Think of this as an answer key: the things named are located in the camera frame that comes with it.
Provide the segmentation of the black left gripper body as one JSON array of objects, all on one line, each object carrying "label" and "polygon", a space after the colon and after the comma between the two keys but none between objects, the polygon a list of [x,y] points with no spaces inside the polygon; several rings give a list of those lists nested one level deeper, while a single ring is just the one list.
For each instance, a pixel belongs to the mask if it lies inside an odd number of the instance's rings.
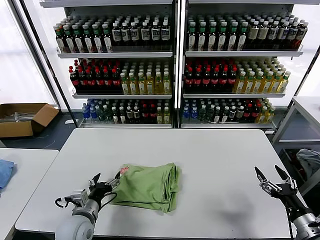
[{"label": "black left gripper body", "polygon": [[101,204],[102,199],[105,197],[105,194],[110,192],[110,185],[105,182],[98,182],[95,185],[89,186],[89,195],[90,200],[96,201],[98,204]]}]

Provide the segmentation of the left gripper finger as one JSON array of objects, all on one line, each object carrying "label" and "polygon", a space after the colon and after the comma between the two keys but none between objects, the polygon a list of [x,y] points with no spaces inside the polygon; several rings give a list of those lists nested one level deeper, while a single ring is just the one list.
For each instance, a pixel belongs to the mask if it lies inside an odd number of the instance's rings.
[{"label": "left gripper finger", "polygon": [[114,190],[120,184],[120,172],[118,172],[115,177],[105,183],[106,186],[110,186]]},{"label": "left gripper finger", "polygon": [[94,189],[96,187],[96,184],[98,183],[100,175],[101,175],[101,173],[99,172],[91,180],[89,180],[89,190],[92,190],[92,189]]}]

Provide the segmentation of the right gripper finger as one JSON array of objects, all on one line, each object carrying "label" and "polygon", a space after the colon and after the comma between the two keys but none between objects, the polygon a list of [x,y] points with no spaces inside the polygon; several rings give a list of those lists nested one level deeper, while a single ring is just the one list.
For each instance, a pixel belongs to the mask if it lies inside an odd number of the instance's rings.
[{"label": "right gripper finger", "polygon": [[280,178],[286,183],[289,184],[292,189],[298,189],[296,180],[289,176],[283,169],[281,169],[278,165],[275,165],[275,170],[277,171]]},{"label": "right gripper finger", "polygon": [[264,176],[264,174],[260,171],[260,169],[255,166],[254,170],[256,172],[257,179],[259,180],[259,186],[267,193],[267,194],[274,194],[279,192],[279,187]]}]

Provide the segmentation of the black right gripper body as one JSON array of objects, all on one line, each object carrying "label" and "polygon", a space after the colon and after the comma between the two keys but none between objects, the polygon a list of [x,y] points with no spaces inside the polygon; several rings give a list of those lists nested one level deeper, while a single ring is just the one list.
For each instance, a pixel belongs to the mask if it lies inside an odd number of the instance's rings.
[{"label": "black right gripper body", "polygon": [[298,190],[291,188],[287,183],[276,184],[279,191],[275,191],[272,197],[279,199],[288,210],[290,215],[305,215],[307,213],[307,208],[298,198]]}]

